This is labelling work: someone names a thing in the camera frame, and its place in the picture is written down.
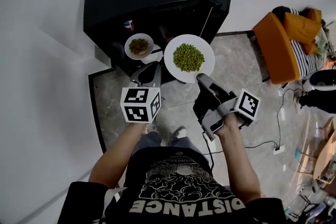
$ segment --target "brown food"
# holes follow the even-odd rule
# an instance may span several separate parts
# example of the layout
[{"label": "brown food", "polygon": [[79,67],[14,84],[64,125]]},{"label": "brown food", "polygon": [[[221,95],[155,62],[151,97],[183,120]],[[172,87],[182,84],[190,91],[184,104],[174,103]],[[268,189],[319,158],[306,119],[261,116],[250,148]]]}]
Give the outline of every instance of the brown food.
[{"label": "brown food", "polygon": [[143,54],[148,48],[148,41],[143,38],[134,39],[130,43],[130,51],[133,54]]}]

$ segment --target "black t-shirt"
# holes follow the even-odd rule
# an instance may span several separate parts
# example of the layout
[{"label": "black t-shirt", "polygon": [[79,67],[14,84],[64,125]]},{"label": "black t-shirt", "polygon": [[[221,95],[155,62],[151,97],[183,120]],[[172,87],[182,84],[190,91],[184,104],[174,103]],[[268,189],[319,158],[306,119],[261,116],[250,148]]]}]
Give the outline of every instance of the black t-shirt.
[{"label": "black t-shirt", "polygon": [[102,184],[72,183],[58,223],[192,217],[225,223],[286,223],[281,200],[262,198],[244,205],[215,181],[206,158],[189,148],[139,150],[130,159],[124,187],[116,202],[112,198],[116,191]]}]

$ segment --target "marble floor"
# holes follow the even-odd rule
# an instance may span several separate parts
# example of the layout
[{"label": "marble floor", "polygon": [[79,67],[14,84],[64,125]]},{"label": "marble floor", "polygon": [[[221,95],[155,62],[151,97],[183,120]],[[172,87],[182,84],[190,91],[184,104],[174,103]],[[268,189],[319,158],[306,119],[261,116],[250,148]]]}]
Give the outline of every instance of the marble floor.
[{"label": "marble floor", "polygon": [[[278,143],[277,112],[287,88],[279,90],[279,86],[270,82],[262,83],[262,78],[265,77],[263,59],[257,46],[246,35],[216,37],[211,46],[216,58],[211,77],[237,95],[245,88],[261,98],[257,120],[241,130],[245,146],[251,147],[270,140]],[[117,70],[95,77],[93,83],[101,131],[106,147],[109,148],[126,126],[119,102],[121,89],[127,87],[129,78]],[[302,85],[291,83],[288,88],[301,89]],[[173,81],[162,85],[161,93],[165,101],[158,113],[157,124],[162,133],[172,133],[178,127],[185,126],[194,145],[202,153],[208,153],[201,126],[192,110],[199,92],[196,83],[181,84]],[[295,201],[299,189],[309,180],[296,173],[300,169],[300,164],[294,158],[296,147],[303,147],[307,141],[316,137],[316,126],[322,126],[326,117],[316,110],[308,109],[299,115],[293,103],[292,91],[286,93],[283,110],[280,112],[281,145],[285,145],[285,151],[274,155],[273,143],[246,150],[258,175],[262,193],[267,197],[281,198],[286,208]],[[218,139],[211,148],[212,151],[221,150]],[[224,154],[213,154],[213,158],[215,179],[222,185],[229,185]]]}]

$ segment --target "black refrigerator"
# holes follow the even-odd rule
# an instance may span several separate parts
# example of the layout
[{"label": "black refrigerator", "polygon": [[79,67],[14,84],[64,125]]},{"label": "black refrigerator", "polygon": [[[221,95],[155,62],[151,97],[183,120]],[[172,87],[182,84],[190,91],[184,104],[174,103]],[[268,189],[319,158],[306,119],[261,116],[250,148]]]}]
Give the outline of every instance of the black refrigerator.
[{"label": "black refrigerator", "polygon": [[[145,33],[164,51],[178,35],[192,34],[209,44],[225,20],[230,0],[85,0],[83,30],[128,76],[143,63],[123,53],[125,41]],[[131,28],[124,23],[132,21]],[[162,66],[162,82],[174,80]]]}]

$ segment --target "small white plate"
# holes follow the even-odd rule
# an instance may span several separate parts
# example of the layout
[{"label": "small white plate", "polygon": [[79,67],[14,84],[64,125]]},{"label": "small white plate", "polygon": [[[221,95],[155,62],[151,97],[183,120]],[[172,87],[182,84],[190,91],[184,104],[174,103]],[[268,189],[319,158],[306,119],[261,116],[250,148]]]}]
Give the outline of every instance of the small white plate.
[{"label": "small white plate", "polygon": [[[154,44],[153,50],[158,50],[160,47],[157,44]],[[150,62],[160,62],[163,56],[163,51],[158,51],[154,54],[148,55],[146,58],[142,59],[141,61],[144,64],[150,63]]]},{"label": "small white plate", "polygon": [[[139,38],[143,38],[148,42],[148,48],[147,48],[146,52],[144,54],[141,54],[141,55],[133,54],[130,51],[130,44],[131,44],[132,40],[139,39]],[[135,34],[135,35],[129,37],[129,39],[126,41],[126,43],[125,43],[125,53],[128,57],[130,57],[133,60],[141,60],[141,59],[146,58],[148,55],[150,55],[152,53],[153,47],[154,47],[153,39],[147,34],[139,33],[139,34]]]},{"label": "small white plate", "polygon": [[[182,71],[174,64],[174,51],[182,43],[194,45],[204,55],[204,63],[201,65],[199,71],[186,72]],[[164,63],[175,78],[187,83],[196,83],[196,76],[199,73],[204,73],[208,76],[212,73],[215,67],[215,55],[211,46],[203,39],[194,35],[181,35],[173,38],[167,45],[164,51]]]}]

